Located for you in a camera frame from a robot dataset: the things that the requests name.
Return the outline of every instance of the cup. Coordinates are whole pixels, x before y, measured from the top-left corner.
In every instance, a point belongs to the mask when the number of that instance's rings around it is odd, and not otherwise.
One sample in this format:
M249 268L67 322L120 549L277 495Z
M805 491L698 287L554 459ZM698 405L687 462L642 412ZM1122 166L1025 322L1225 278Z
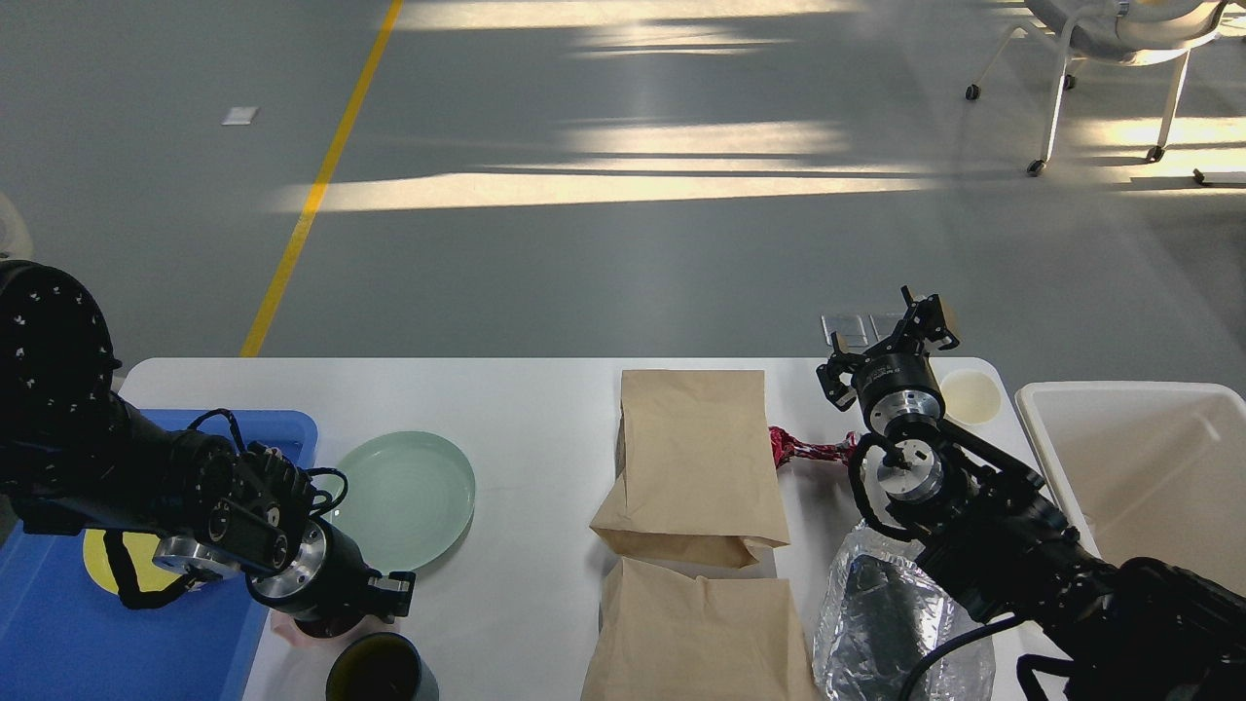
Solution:
M410 640L396 633L360 637L329 670L328 701L436 701L437 680Z
M981 426L999 415L1003 398L993 380L981 371L952 371L939 383L947 416L966 426Z

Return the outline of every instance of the gray floor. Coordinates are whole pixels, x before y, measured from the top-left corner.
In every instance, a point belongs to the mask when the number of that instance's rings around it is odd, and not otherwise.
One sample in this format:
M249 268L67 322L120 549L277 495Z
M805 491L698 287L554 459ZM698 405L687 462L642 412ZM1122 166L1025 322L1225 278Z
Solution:
M239 352L386 6L0 4L0 191L127 365ZM1049 54L962 98L1019 12L407 0L263 355L819 356L908 283L1013 390L1246 392L1246 45L1155 164L1168 67L1088 66L1033 179Z

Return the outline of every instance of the brown paper bag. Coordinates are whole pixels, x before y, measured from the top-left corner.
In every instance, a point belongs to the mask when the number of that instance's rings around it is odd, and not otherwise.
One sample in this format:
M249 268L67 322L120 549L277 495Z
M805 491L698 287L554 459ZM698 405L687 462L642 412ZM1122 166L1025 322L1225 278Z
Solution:
M619 555L745 568L789 543L761 371L624 371L622 474L592 529Z
M622 559L581 701L811 701L805 634L781 579L689 579Z

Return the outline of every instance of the chair leg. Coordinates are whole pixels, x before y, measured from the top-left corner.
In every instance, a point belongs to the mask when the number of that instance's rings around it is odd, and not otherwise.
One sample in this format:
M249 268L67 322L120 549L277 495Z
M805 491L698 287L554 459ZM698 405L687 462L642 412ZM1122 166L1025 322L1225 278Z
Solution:
M1035 36L1043 36L1043 39L1047 39L1045 35L1040 34L1040 30L1033 25L1033 22L1017 22L1009 26L1004 31L1003 36L999 37L999 45L996 46L996 52L991 55L991 60L987 61L986 67L982 68L982 72L978 73L978 77L973 78L973 82L969 85L968 90L964 91L966 100L977 100L978 96L982 95L982 83L987 80L987 73L991 72L991 67L996 65L997 60L999 60L999 55L1004 52L1004 46L1008 46L1008 42L1012 41L1012 37L1014 34L1017 34L1017 30L1024 30L1028 34L1033 34Z
M1169 85L1168 103L1164 106L1164 122L1160 125L1160 138L1155 142L1155 146L1146 152L1148 163L1154 163L1164 157L1164 148L1168 146L1169 131L1172 128L1172 118L1176 117L1176 105L1181 100L1181 88L1185 87L1185 71L1189 66L1189 51L1172 60L1172 83Z
M1052 117L1047 122L1047 131L1043 134L1043 149L1038 159L1029 164L1027 172L1038 176L1043 167L1052 159L1052 151L1055 149L1055 123L1060 120L1060 102L1064 97L1064 76L1069 71L1069 45L1063 42L1055 52L1055 76L1052 81Z

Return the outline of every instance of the crumpled plastic bag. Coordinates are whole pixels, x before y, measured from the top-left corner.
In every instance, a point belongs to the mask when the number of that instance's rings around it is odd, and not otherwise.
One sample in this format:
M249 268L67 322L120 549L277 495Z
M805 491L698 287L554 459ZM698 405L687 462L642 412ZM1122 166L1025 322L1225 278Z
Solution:
M814 680L830 701L895 699L923 655L978 628L913 560L921 543L892 540L863 523L844 539L814 635ZM912 700L991 697L991 640L969 644L934 664Z

